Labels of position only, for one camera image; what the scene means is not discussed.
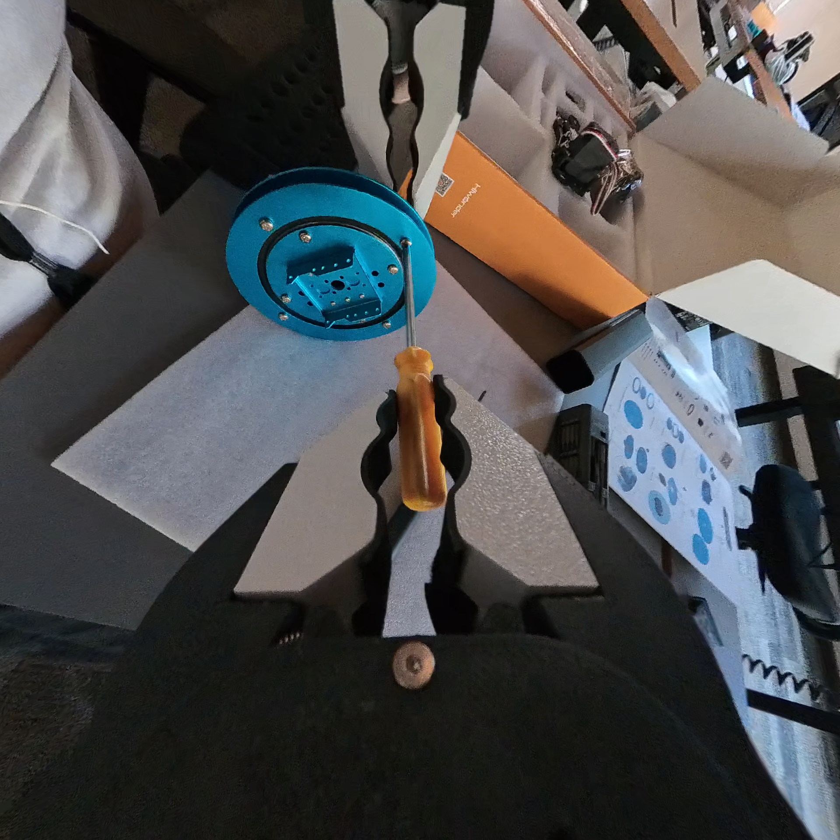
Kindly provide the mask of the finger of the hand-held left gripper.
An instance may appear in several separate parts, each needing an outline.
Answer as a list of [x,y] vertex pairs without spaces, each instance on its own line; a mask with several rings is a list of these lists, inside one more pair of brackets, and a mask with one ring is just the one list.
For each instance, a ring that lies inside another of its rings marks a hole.
[[393,188],[387,159],[391,129],[381,92],[383,74],[391,68],[386,22],[365,1],[336,1],[334,23],[343,90],[341,114],[358,170]]
[[417,211],[430,207],[459,124],[469,114],[491,23],[491,1],[435,2],[414,26],[409,91],[416,115],[408,134],[413,169],[407,196]]

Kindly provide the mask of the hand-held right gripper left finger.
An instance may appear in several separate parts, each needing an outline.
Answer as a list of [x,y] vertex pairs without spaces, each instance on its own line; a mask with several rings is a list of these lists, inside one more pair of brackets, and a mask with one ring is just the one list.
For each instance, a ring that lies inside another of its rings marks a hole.
[[379,394],[300,456],[234,594],[324,607],[382,635],[392,570],[396,396]]

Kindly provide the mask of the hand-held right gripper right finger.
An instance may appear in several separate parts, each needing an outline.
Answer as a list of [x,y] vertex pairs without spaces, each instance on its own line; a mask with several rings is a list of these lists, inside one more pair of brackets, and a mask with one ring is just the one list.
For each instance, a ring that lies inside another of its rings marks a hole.
[[453,480],[427,583],[435,633],[475,632],[494,607],[600,586],[541,455],[454,380],[434,377],[441,458]]

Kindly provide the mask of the black electric screwdriver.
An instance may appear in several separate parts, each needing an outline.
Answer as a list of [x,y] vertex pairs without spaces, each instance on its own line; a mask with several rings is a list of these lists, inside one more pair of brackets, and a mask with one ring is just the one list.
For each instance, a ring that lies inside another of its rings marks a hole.
[[[458,406],[455,395],[456,383],[447,380],[440,374],[433,379],[435,396],[435,419],[442,436],[442,447],[440,458],[447,477],[454,481],[449,490],[447,505],[444,507],[444,537],[443,541],[449,541],[449,536],[456,531],[454,524],[447,524],[449,519],[454,519],[455,514],[448,511],[454,506],[455,494],[466,482],[469,472],[473,466],[473,458],[469,442],[462,432],[455,425],[455,409]],[[388,539],[391,541],[393,551],[415,520],[419,513],[409,510],[402,502],[390,515],[387,523]]]

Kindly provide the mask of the yellow handled screwdriver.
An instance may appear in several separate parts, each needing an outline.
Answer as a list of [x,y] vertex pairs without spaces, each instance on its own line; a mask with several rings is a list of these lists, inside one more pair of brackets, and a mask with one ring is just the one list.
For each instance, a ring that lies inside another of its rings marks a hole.
[[397,433],[402,502],[415,512],[442,508],[448,488],[441,459],[443,437],[436,419],[431,355],[417,344],[412,242],[401,240],[406,348],[395,357]]

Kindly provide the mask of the blue round metal turntable base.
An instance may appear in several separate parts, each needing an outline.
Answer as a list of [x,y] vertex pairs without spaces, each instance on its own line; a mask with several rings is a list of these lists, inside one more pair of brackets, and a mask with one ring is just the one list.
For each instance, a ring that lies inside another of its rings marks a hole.
[[424,221],[389,187],[332,167],[257,183],[237,206],[226,243],[228,273],[251,307],[281,327],[333,342],[406,326],[406,256],[419,315],[437,281]]

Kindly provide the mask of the grey desk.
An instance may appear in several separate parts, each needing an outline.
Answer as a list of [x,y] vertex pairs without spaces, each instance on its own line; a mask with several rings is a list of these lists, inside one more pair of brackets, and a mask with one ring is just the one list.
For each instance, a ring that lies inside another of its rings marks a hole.
[[[129,315],[135,255],[113,269],[2,380],[2,604],[63,616],[78,623],[134,629],[152,612],[166,642],[182,646],[209,633],[226,607],[233,617],[267,615],[261,602],[233,596],[234,573],[245,570],[269,515],[291,500],[293,472],[282,467],[191,556],[150,526],[91,490],[48,477],[48,455],[92,429],[118,400],[151,383],[152,374],[187,338],[186,293],[209,292],[198,313],[220,314],[233,300],[218,281],[188,281],[164,314],[164,282],[153,280],[150,310]],[[542,461],[554,506],[598,581],[592,595],[548,591],[524,599],[516,633],[437,636],[436,670],[428,685],[399,688],[391,674],[392,644],[373,636],[303,635],[282,654],[274,644],[234,656],[216,679],[212,709],[236,718],[296,723],[314,718],[402,721],[441,718],[473,723],[514,721],[550,713],[594,713],[680,719],[703,738],[742,731],[739,714],[695,619],[655,562],[633,537],[558,465]]]

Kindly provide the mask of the black screwdriver bit case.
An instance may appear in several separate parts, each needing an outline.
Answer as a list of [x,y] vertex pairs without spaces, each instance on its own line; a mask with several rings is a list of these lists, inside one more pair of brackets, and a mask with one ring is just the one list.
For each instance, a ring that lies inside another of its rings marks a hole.
[[609,507],[608,438],[607,415],[591,404],[581,404],[556,416],[547,446],[547,454],[605,510]]

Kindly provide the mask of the white foam sheet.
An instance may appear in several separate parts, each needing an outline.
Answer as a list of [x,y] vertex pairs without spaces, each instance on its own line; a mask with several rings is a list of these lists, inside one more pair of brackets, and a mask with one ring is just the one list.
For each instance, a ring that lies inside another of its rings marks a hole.
[[[436,373],[545,445],[560,390],[442,266],[417,327]],[[247,306],[52,466],[194,551],[280,467],[394,388],[404,343],[403,329],[314,339]]]

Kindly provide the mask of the printed instruction sheet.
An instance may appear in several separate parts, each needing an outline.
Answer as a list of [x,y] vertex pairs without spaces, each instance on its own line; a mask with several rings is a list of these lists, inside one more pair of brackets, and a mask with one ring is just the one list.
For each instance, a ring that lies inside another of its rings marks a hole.
[[630,360],[605,402],[607,478],[613,490],[730,601],[741,591],[732,489],[688,419]]

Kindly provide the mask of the cardboard box with white flaps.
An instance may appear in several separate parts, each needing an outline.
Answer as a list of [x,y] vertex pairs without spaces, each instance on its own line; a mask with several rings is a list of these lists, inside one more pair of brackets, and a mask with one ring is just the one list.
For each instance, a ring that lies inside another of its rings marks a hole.
[[[838,377],[838,151],[715,77],[630,135],[591,48],[559,2],[495,2],[427,222],[579,328],[658,297]],[[614,216],[553,176],[559,113],[640,165]]]

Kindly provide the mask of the dark bit case sleeve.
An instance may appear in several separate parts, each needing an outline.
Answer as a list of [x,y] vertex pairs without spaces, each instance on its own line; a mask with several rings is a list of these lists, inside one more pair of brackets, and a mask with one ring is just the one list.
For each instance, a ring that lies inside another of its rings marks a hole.
[[578,392],[613,371],[652,336],[643,304],[584,331],[548,360],[544,370],[564,394]]

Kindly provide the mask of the printed instruction booklet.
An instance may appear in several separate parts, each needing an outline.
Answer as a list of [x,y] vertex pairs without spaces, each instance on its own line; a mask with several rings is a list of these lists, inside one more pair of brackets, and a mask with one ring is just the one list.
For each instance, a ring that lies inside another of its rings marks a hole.
[[637,362],[712,464],[732,476],[742,458],[742,439],[728,390],[712,362],[710,325],[689,312],[679,315],[684,318],[657,297],[647,301],[652,334],[637,352]]

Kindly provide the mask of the black office chair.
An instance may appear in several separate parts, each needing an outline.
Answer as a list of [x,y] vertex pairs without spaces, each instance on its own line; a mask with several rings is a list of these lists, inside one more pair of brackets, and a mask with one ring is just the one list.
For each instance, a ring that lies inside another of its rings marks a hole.
[[740,486],[752,521],[737,529],[738,547],[754,553],[762,592],[771,584],[809,634],[839,640],[838,551],[825,541],[827,513],[797,470],[764,465],[752,488]]

